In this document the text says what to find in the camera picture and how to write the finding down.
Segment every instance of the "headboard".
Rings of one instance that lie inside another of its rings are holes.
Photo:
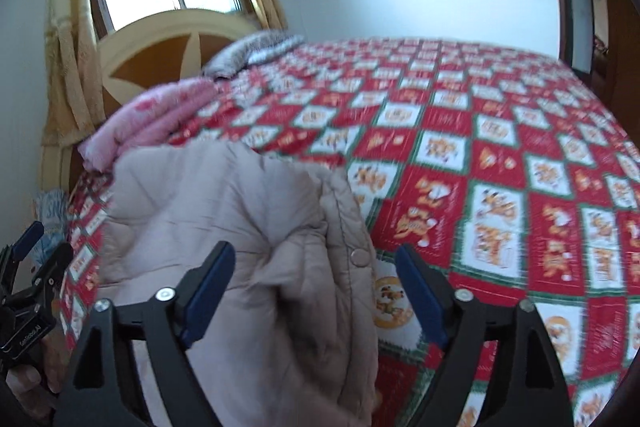
[[[98,43],[107,117],[149,87],[197,76],[214,54],[255,31],[239,14],[187,9],[151,15],[108,35]],[[73,189],[82,170],[75,147],[43,147],[44,190]]]

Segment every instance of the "snap button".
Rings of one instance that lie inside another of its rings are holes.
[[[357,248],[351,252],[351,262],[358,268],[364,268],[371,263],[371,254],[366,250]]]

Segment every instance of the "red checkered blanket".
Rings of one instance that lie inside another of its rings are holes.
[[[378,249],[377,426],[406,424],[440,360],[396,277],[401,243],[484,301],[536,303],[577,425],[640,346],[640,153],[551,58],[422,39],[308,44],[241,72],[169,143],[191,139],[346,166]],[[71,203],[70,345],[95,296],[110,183],[85,174]],[[487,343],[461,425],[477,418],[494,354]]]

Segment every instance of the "pink folded blanket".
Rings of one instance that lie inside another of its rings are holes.
[[[159,145],[220,88],[208,78],[162,84],[123,105],[98,131],[78,147],[88,171],[106,172],[125,151]]]

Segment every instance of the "screw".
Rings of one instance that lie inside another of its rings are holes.
[[[94,309],[97,312],[103,312],[109,309],[109,301],[107,299],[100,299],[94,304]]]
[[[162,302],[170,301],[175,297],[175,290],[173,288],[162,288],[156,292],[156,299]]]
[[[523,299],[522,301],[520,301],[519,306],[522,311],[527,313],[530,313],[536,309],[536,307],[533,305],[533,302],[531,302],[529,299]]]
[[[473,293],[471,293],[466,288],[460,288],[459,290],[456,290],[454,295],[457,300],[462,302],[471,302],[474,299]]]

